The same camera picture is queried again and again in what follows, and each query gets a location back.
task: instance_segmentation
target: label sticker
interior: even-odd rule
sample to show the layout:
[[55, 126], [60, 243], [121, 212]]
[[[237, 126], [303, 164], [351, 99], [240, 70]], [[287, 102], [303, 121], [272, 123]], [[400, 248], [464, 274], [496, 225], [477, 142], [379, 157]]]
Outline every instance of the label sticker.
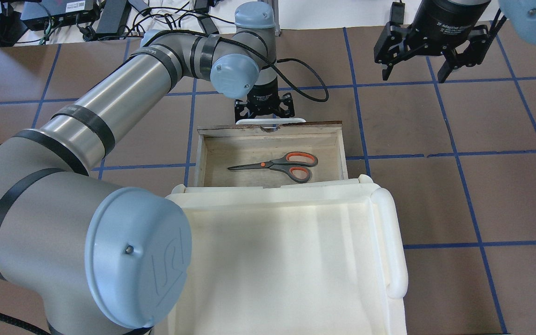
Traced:
[[66, 4], [66, 13], [83, 11], [86, 8], [85, 1], [68, 2]]

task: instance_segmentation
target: white plastic container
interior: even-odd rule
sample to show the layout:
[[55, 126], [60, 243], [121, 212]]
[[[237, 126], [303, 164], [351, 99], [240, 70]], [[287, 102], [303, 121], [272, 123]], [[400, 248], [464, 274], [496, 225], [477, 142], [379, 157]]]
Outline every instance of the white plastic container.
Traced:
[[368, 176], [167, 197], [193, 238], [188, 279], [155, 335], [404, 335], [408, 285], [390, 193]]

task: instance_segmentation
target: scissors blade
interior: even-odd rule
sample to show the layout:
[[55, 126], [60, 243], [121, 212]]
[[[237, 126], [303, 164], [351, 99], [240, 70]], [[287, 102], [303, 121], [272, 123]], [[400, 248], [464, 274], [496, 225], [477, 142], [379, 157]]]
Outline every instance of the scissors blade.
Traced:
[[229, 170], [248, 170], [248, 169], [264, 169], [267, 168], [266, 163], [245, 164], [228, 167]]

